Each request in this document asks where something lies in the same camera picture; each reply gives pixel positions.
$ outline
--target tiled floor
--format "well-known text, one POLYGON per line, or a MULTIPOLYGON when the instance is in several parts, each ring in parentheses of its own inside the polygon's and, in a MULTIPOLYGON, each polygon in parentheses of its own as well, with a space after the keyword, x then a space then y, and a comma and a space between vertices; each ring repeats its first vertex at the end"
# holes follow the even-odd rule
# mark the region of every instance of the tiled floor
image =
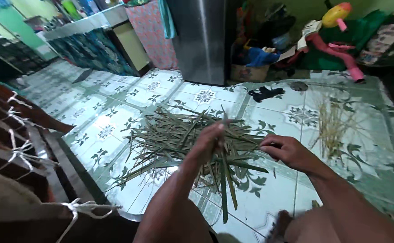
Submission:
MULTIPOLYGON (((179 72, 169 70, 155 70, 142 78, 95 71, 83 82, 72 84, 82 72, 57 62, 29 76, 29 87, 24 91, 54 118, 76 125, 63 139, 103 191, 121 183, 121 177, 132 170, 134 161, 125 163, 130 146, 124 137, 132 128, 145 125, 145 115, 153 114, 158 106, 172 113, 187 113, 168 106, 180 105, 197 112, 209 109, 210 114, 221 116, 218 111, 222 105, 229 118, 244 119, 253 134, 271 131, 297 138, 372 204, 394 211, 394 107, 376 77, 368 76, 367 84, 356 85, 344 72, 311 72, 310 79, 301 80, 309 89, 297 92, 289 85, 298 80, 223 88, 184 83, 179 72), (283 88, 286 93, 257 103, 247 91, 261 85, 283 88), (346 114, 355 113, 357 124, 342 138, 342 161, 322 157, 319 143, 312 147, 318 135, 318 103, 326 96, 346 114)), ((130 158, 139 152, 132 150, 130 158)), ((263 153, 255 152, 254 157, 248 162, 271 173, 248 171, 239 178, 235 189, 238 209, 234 210, 230 199, 227 224, 220 219, 218 194, 195 187, 189 196, 214 230, 230 233, 242 242, 264 241, 281 209, 297 215, 311 208, 311 200, 321 203, 304 174, 263 153)), ((151 170, 114 187, 106 196, 129 213, 144 213, 151 197, 174 170, 151 170)))

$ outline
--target cardboard box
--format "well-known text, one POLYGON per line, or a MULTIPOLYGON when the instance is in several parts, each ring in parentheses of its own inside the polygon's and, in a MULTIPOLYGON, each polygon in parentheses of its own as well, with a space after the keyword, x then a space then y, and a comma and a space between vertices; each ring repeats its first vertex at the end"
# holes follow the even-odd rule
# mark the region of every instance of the cardboard box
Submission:
MULTIPOLYGON (((291 57, 295 54, 296 46, 290 48, 287 52, 281 54, 277 62, 291 57)), ((230 79, 241 82, 264 83, 270 65, 261 67, 247 67, 242 65, 232 64, 230 72, 230 79)))

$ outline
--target hand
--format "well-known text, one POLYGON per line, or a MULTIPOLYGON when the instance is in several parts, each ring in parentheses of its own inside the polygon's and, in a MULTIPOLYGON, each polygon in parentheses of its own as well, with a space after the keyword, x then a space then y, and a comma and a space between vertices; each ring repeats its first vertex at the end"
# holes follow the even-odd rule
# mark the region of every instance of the hand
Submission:
POLYGON ((307 175, 326 178, 334 173, 294 137, 267 135, 260 143, 260 150, 268 153, 275 161, 281 160, 288 167, 307 175))
POLYGON ((191 148, 191 151, 187 154, 185 160, 197 160, 200 165, 207 163, 213 155, 216 149, 224 146, 224 129, 225 121, 219 121, 215 124, 205 127, 191 148))

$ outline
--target white rope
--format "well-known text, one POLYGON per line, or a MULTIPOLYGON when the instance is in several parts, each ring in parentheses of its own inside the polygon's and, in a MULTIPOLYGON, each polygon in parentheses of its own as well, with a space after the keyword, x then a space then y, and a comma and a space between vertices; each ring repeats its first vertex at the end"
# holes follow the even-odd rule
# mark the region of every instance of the white rope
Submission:
POLYGON ((38 125, 38 124, 36 124, 36 123, 31 122, 28 118, 21 118, 21 117, 19 117, 18 115, 16 115, 16 114, 20 114, 20 112, 15 111, 15 110, 14 110, 14 106, 10 106, 10 109, 8 110, 7 113, 8 113, 8 117, 14 118, 14 119, 15 119, 16 121, 18 121, 22 126, 24 126, 24 125, 27 123, 27 124, 29 124, 29 125, 37 126, 37 127, 42 128, 42 129, 45 129, 43 126, 40 126, 40 125, 38 125))
POLYGON ((71 227, 74 225, 74 223, 79 218, 79 213, 84 213, 84 214, 90 216, 91 218, 103 219, 103 218, 109 216, 113 212, 113 210, 122 208, 122 206, 99 205, 94 201, 89 201, 89 202, 85 202, 83 204, 79 204, 78 203, 79 200, 80 200, 80 198, 76 198, 71 203, 66 203, 66 202, 61 203, 61 205, 67 206, 70 209, 70 211, 73 213, 73 219, 71 220, 70 224, 65 229, 65 231, 62 233, 62 235, 59 237, 59 239, 56 241, 56 243, 60 243, 62 238, 64 238, 64 236, 68 233, 68 231, 71 229, 71 227), (107 208, 107 209, 110 209, 110 212, 108 212, 102 216, 98 216, 98 215, 95 215, 94 213, 92 213, 92 210, 94 210, 95 208, 107 208))
POLYGON ((19 104, 21 104, 21 105, 24 105, 24 106, 26 106, 26 107, 32 109, 32 106, 30 106, 30 105, 28 105, 27 103, 25 103, 24 101, 21 101, 21 100, 19 100, 19 99, 16 98, 16 96, 18 96, 18 94, 17 94, 16 91, 12 91, 12 92, 13 92, 14 94, 13 94, 13 96, 11 96, 11 97, 7 100, 7 103, 10 103, 11 100, 14 100, 14 101, 17 102, 17 103, 19 103, 19 104))
POLYGON ((1 166, 0 170, 2 170, 3 168, 5 168, 7 165, 9 165, 11 163, 11 161, 13 161, 16 157, 19 157, 23 160, 23 162, 29 167, 29 172, 20 176, 19 178, 16 179, 20 180, 21 178, 27 176, 28 174, 30 174, 33 171, 33 166, 32 164, 29 162, 36 162, 36 163, 40 163, 46 166, 52 166, 52 165, 58 165, 59 163, 54 162, 53 160, 47 159, 47 158, 40 158, 38 156, 33 156, 30 154, 26 154, 24 152, 30 150, 31 148, 33 148, 32 143, 30 143, 29 140, 26 140, 25 143, 20 146, 17 147, 16 145, 16 138, 14 136, 14 131, 12 129, 8 130, 8 132, 10 133, 10 137, 11 137, 11 145, 12 145, 12 149, 11 152, 13 153, 13 155, 11 156, 11 158, 8 160, 8 162, 6 164, 4 164, 3 166, 1 166))

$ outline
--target green bag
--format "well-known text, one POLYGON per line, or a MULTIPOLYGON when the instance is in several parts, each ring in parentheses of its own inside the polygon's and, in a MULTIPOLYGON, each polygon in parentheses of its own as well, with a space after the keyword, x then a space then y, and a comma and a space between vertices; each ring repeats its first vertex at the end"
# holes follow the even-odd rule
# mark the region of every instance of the green bag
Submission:
MULTIPOLYGON (((371 36, 388 17, 383 11, 373 11, 362 19, 347 20, 347 30, 342 32, 340 28, 322 28, 319 34, 325 43, 341 41, 353 45, 356 48, 348 52, 356 56, 366 45, 371 36)), ((345 70, 342 59, 317 50, 312 43, 308 43, 309 52, 305 54, 299 69, 315 70, 345 70)))

